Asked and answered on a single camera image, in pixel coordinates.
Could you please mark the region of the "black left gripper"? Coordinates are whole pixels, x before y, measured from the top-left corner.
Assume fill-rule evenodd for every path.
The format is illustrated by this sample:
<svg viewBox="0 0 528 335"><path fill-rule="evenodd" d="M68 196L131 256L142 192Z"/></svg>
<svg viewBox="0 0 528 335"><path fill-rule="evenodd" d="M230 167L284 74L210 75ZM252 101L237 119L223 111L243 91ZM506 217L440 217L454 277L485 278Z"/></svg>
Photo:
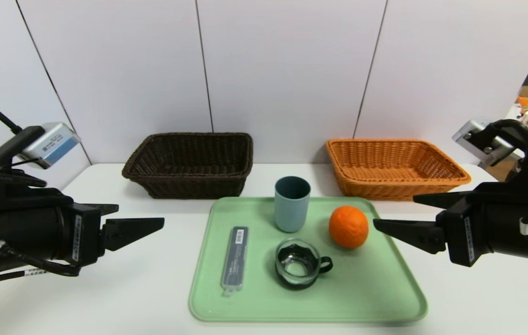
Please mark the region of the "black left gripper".
<svg viewBox="0 0 528 335"><path fill-rule="evenodd" d="M27 263L2 251L4 246L42 261L66 261L84 267L96 263L104 252L115 252L164 227L164 218L107 219L118 204L20 203L0 206L0 267Z"/></svg>

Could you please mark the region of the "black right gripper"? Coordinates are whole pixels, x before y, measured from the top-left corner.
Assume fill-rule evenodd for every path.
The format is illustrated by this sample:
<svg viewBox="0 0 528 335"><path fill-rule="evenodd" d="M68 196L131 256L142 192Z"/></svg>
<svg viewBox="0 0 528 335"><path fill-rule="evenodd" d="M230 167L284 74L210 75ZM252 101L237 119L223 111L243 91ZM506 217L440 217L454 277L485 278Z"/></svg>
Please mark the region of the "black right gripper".
<svg viewBox="0 0 528 335"><path fill-rule="evenodd" d="M436 222L374 219L375 229L433 255L444 252L447 242L450 261L466 267L488 253L528 259L525 199L462 191L418 194L413 202L445 210Z"/></svg>

